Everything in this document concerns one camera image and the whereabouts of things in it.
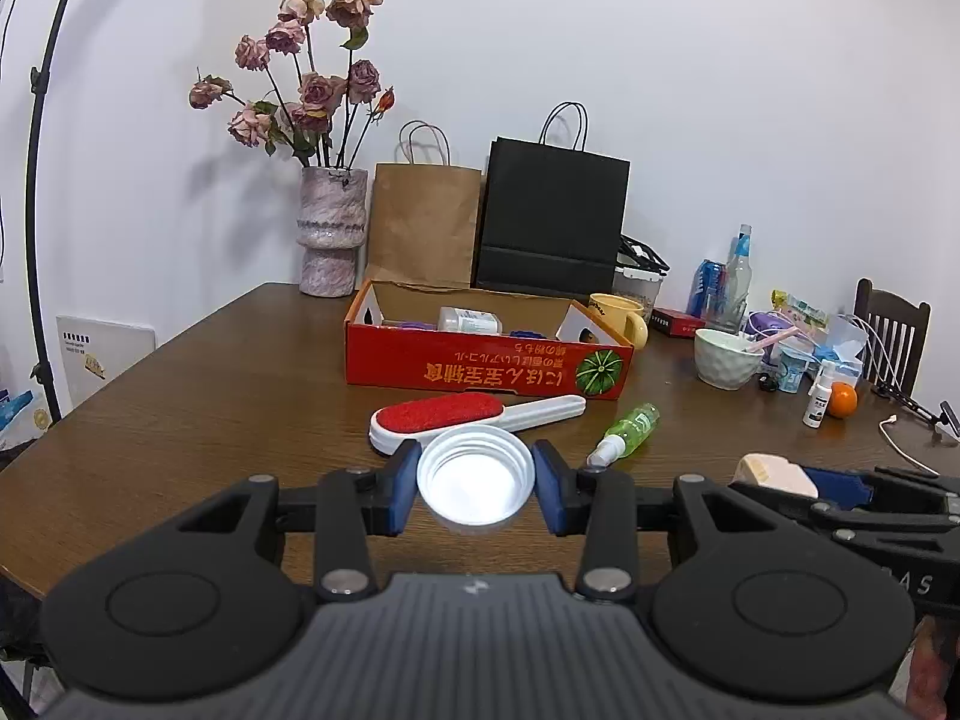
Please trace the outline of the green spray bottle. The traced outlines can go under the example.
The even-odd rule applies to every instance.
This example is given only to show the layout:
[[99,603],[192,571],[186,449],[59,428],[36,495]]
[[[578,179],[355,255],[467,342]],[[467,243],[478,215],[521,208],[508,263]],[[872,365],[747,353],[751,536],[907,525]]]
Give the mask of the green spray bottle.
[[605,431],[596,449],[587,456],[586,465],[589,468],[608,468],[615,461],[633,454],[654,433],[660,417],[661,413],[652,403],[643,403],[631,410]]

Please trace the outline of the red white lint brush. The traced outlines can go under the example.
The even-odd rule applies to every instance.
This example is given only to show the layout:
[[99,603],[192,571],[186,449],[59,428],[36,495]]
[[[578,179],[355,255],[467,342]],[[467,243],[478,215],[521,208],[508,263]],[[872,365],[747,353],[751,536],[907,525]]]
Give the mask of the red white lint brush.
[[587,401],[579,395],[560,395],[505,405],[494,395],[482,392],[441,395],[424,400],[404,401],[374,411],[368,439],[374,450],[392,455],[404,440],[416,440],[427,447],[439,434],[453,427],[494,426],[508,433],[522,433],[534,427],[579,418]]

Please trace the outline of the white jar with purple rim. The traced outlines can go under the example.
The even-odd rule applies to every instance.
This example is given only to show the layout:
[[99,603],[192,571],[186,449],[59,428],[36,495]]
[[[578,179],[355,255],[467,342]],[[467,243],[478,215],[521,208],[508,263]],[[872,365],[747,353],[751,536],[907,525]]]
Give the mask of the white jar with purple rim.
[[532,452],[494,426],[444,431],[421,452],[416,486],[434,515],[459,528],[491,528],[526,505],[535,484]]

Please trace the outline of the white wipes canister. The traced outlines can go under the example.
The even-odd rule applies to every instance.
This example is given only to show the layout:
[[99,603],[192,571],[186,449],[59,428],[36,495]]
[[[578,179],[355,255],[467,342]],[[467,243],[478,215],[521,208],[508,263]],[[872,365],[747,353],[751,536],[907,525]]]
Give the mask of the white wipes canister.
[[450,305],[443,305],[439,309],[436,328],[439,332],[469,335],[500,335],[503,332],[501,320],[491,312]]

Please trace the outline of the white cube power adapter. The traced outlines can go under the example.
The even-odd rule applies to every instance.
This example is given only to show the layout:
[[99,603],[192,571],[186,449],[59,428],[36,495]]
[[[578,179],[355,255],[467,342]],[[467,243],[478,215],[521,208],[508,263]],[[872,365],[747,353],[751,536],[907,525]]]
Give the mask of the white cube power adapter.
[[775,489],[794,496],[817,499],[818,489],[800,465],[770,454],[747,454],[737,463],[732,479],[736,483]]

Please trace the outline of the purple screw lid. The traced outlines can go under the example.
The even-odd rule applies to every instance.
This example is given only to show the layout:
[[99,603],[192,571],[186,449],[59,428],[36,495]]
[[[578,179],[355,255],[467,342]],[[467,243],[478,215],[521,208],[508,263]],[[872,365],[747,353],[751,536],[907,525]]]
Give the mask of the purple screw lid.
[[434,323],[417,322],[416,320],[384,320],[384,327],[400,328],[400,330],[425,330],[425,332],[436,330]]

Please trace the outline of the orange fruit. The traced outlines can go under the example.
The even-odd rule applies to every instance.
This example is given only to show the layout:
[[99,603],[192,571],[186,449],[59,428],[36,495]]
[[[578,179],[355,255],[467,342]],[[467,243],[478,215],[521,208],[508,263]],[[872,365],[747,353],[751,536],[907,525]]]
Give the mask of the orange fruit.
[[828,400],[828,415],[835,419],[846,419],[853,416],[859,405],[856,387],[848,382],[833,382],[830,399]]

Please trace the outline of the pink spoon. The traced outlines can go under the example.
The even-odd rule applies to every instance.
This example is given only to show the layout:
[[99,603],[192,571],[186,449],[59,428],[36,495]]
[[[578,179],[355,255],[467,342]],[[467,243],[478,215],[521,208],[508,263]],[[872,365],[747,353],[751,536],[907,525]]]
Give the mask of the pink spoon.
[[747,353],[747,355],[758,355],[758,353],[761,353],[763,349],[770,348],[770,346],[775,346],[775,344],[779,343],[780,341],[787,340],[788,338],[797,335],[799,332],[800,328],[796,327],[795,325],[781,328],[781,330],[771,333],[771,335],[766,335],[766,337],[759,338],[757,341],[754,341],[754,343],[750,343],[747,346],[747,349],[745,349],[745,353]]

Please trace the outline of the white ceramic bowl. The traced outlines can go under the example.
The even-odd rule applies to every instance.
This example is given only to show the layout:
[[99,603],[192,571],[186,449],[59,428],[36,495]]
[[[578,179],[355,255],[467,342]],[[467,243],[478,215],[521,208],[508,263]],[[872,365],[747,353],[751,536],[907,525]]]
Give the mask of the white ceramic bowl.
[[693,349],[698,379],[726,392],[739,390],[756,376],[763,358],[763,351],[752,348],[747,338],[714,328],[698,328]]

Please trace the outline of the yellow mug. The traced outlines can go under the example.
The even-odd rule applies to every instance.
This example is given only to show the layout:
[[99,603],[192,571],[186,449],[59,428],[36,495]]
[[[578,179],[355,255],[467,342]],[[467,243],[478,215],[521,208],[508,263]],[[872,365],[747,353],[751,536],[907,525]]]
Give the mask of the yellow mug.
[[649,330],[643,306],[638,301],[619,294],[592,293],[589,296],[589,307],[608,327],[630,341],[636,351],[646,346]]

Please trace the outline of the clear food container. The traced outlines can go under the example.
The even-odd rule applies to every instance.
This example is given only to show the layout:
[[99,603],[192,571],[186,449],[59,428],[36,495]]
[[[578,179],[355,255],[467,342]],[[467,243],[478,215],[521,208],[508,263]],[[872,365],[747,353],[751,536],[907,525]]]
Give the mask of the clear food container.
[[652,305],[658,299],[670,265],[646,242],[622,234],[613,271],[613,293],[642,299]]

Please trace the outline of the black paper bag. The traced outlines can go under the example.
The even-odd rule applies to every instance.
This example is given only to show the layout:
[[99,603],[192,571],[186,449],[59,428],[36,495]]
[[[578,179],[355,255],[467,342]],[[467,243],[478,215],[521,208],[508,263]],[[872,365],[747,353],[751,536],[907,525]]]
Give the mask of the black paper bag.
[[630,163],[587,151],[589,112],[563,101],[534,142],[496,138],[478,207],[472,284],[585,298],[612,286]]

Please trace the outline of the brown paper bag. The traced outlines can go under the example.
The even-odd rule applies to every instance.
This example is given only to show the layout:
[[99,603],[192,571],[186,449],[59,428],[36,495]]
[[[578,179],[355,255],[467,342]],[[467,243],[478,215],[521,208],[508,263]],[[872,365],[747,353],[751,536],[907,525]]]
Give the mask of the brown paper bag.
[[482,172],[456,166],[444,130],[420,119],[397,148],[402,160],[374,173],[364,278],[469,288]]

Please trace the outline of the pink textured vase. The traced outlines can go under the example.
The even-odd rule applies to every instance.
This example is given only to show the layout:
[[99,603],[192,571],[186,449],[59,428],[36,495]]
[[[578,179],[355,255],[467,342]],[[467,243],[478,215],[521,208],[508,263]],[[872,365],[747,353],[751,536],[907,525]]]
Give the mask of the pink textured vase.
[[313,298],[353,293],[358,252],[366,242],[368,172],[305,167],[296,242],[302,254],[299,291]]

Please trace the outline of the dried pink roses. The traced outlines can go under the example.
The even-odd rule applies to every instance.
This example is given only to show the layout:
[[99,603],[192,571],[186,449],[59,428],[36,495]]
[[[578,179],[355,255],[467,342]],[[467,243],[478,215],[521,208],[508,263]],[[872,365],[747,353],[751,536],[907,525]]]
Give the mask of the dried pink roses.
[[[262,75],[267,91],[245,99],[224,76],[201,73],[190,85],[190,109],[235,106],[226,132],[245,148],[274,154],[285,148],[304,167],[350,171],[373,125],[394,107],[395,91],[359,51],[386,0],[281,0],[275,23],[260,36],[244,34],[233,50],[239,70]],[[314,29],[331,23],[345,32],[345,71],[317,65]]]

